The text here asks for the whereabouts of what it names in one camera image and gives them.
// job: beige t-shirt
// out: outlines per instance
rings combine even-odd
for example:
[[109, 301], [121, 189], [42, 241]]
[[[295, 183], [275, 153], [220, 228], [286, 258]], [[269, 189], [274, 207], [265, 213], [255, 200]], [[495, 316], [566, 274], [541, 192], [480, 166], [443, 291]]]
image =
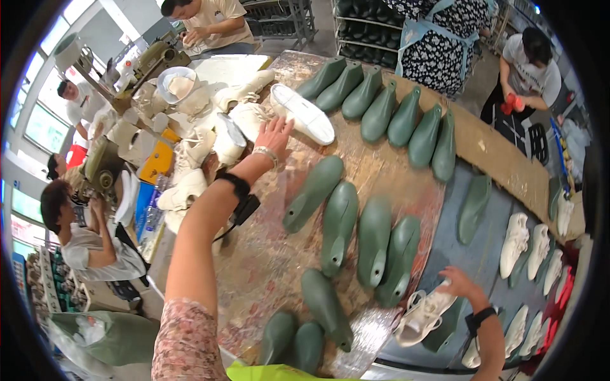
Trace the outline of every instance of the beige t-shirt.
[[[187, 30], [196, 27], [218, 24], [221, 21], [238, 18], [246, 14], [246, 10], [238, 0], [201, 0], [201, 8], [195, 17], [184, 20]], [[222, 48], [236, 42], [254, 44], [254, 37], [248, 23], [229, 33], [214, 33], [199, 43], [198, 47], [206, 49]]]

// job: wristwatch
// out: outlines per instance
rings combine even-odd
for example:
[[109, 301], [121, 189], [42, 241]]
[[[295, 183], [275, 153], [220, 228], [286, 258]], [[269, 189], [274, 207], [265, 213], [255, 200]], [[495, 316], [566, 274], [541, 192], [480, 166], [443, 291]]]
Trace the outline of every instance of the wristwatch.
[[240, 179], [233, 173], [228, 173], [226, 171], [219, 171], [216, 173], [216, 178], [214, 181], [218, 179], [227, 180], [228, 182], [232, 183], [233, 186], [235, 186], [233, 193], [240, 203], [247, 200], [248, 195], [250, 194], [250, 184], [248, 184], [246, 180]]
[[484, 310], [479, 311], [476, 315], [470, 314], [466, 316], [464, 319], [466, 320], [466, 326], [468, 327], [470, 336], [475, 337], [476, 331], [481, 327], [481, 323], [492, 315], [496, 315], [495, 309], [493, 309], [493, 307], [487, 307]]

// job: white t-shirt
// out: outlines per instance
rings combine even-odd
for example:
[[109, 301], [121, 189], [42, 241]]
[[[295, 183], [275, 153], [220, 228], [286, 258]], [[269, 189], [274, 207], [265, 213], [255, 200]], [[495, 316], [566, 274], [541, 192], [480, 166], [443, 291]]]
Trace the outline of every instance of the white t-shirt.
[[70, 224], [72, 239], [62, 246], [62, 257], [74, 272], [85, 280], [132, 280], [146, 274], [144, 262], [131, 247], [112, 238], [117, 252], [117, 261], [100, 268], [89, 268], [89, 250], [103, 251], [102, 237], [90, 230], [83, 229], [78, 223]]
[[561, 74], [557, 63], [551, 59], [545, 68], [530, 63], [523, 50], [522, 34], [514, 34], [506, 41], [502, 56], [511, 64], [508, 84], [517, 95], [541, 96], [547, 106], [551, 107], [561, 89]]
[[66, 105], [68, 119], [73, 126], [79, 124], [81, 119], [92, 123], [95, 113], [108, 102], [88, 82], [81, 82], [76, 86], [78, 87], [78, 97], [73, 101], [68, 101]]

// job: wooden table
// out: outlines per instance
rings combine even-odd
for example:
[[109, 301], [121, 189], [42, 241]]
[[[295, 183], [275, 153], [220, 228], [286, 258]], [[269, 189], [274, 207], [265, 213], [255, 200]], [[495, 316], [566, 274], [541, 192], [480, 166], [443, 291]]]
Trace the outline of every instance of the wooden table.
[[[317, 55], [283, 52], [269, 67], [276, 80], [292, 88], [316, 72], [326, 60]], [[384, 82], [392, 77], [384, 73]], [[261, 95], [268, 104], [268, 90]], [[397, 88], [398, 99], [406, 94]], [[261, 206], [215, 258], [218, 279], [218, 341], [248, 363], [258, 356], [259, 341], [269, 317], [279, 308], [295, 312], [300, 322], [311, 319], [303, 305], [300, 278], [309, 267], [320, 268], [322, 206], [298, 233], [288, 235], [282, 226], [286, 207], [312, 167], [327, 155], [338, 155], [345, 164], [345, 179], [358, 190], [360, 210], [375, 193], [387, 193], [393, 202], [393, 223], [412, 214], [422, 221], [421, 239], [407, 295], [415, 290], [426, 265], [443, 204], [445, 187], [430, 169], [414, 171], [406, 150], [391, 148], [387, 140], [370, 145], [362, 141], [360, 124], [345, 121], [340, 110], [329, 114], [335, 128], [333, 144], [321, 147], [295, 132], [289, 141], [293, 152], [280, 173], [264, 175], [254, 186]], [[348, 249], [345, 267], [333, 281], [354, 331], [352, 351], [337, 350], [327, 340], [324, 376], [360, 377], [390, 336], [401, 308], [380, 308], [356, 280], [356, 239]]]

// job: floral sleeve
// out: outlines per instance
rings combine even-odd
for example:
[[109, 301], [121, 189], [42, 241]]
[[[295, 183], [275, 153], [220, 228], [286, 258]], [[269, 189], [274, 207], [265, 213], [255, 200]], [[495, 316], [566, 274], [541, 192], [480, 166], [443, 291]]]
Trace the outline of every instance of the floral sleeve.
[[411, 20], [417, 20], [424, 0], [384, 0], [388, 7]]
[[165, 301], [152, 358], [153, 380], [229, 381], [216, 338], [218, 325], [201, 304]]

